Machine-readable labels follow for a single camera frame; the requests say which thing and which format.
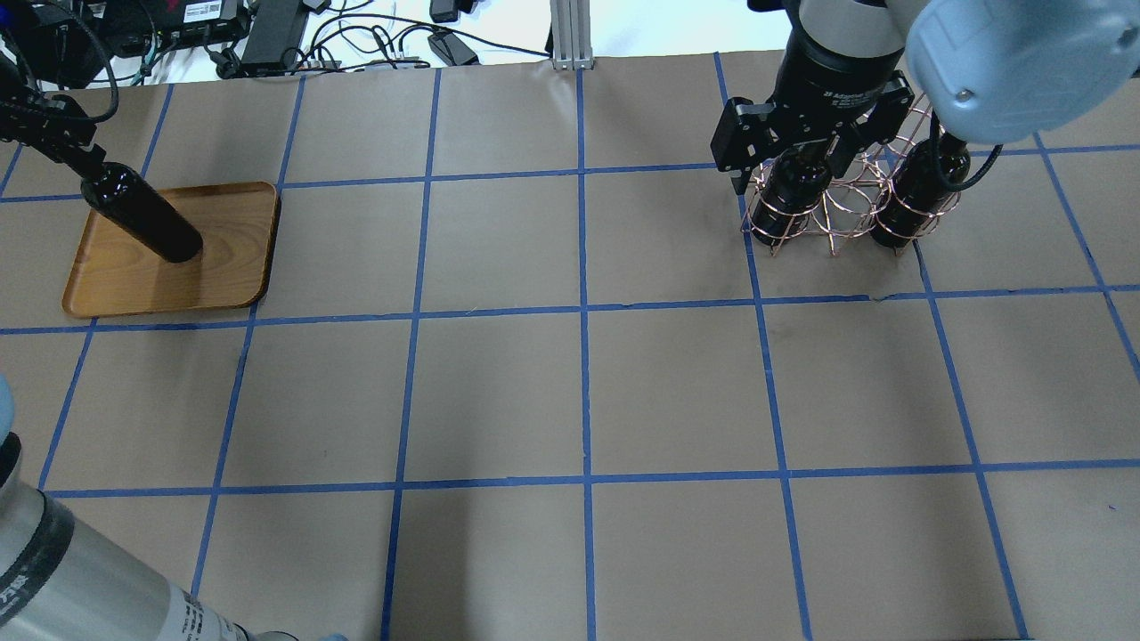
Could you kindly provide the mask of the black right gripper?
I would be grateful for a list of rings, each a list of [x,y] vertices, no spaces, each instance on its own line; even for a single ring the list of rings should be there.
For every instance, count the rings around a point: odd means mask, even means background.
[[[883,54],[850,56],[795,26],[769,98],[730,97],[712,133],[712,162],[730,171],[734,193],[746,194],[754,170],[795,145],[826,141],[826,163],[839,179],[873,143],[894,141],[915,100],[899,72],[901,52],[888,44]]]

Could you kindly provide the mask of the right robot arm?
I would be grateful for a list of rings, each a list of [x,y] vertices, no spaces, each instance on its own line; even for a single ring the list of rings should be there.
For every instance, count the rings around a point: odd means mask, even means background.
[[[725,102],[712,161],[736,193],[762,162],[815,146],[840,177],[899,133],[909,81],[944,133],[997,146],[1067,125],[1137,71],[1135,1],[752,1],[791,31],[777,84]],[[911,78],[897,65],[907,62]]]

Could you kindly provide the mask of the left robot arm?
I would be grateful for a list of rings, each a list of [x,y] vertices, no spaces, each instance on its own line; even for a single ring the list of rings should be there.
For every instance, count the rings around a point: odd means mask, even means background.
[[[93,318],[249,307],[264,297],[280,220],[270,182],[156,190],[93,143],[97,117],[3,60],[3,139],[70,167],[90,208],[62,309]],[[290,640],[203,605],[21,480],[3,386],[5,640]]]

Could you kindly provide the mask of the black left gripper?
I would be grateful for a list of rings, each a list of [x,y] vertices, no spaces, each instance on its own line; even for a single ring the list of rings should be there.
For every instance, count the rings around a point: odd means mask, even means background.
[[[16,62],[1,60],[1,133],[66,167],[96,167],[96,123],[66,94],[44,96],[28,86]]]

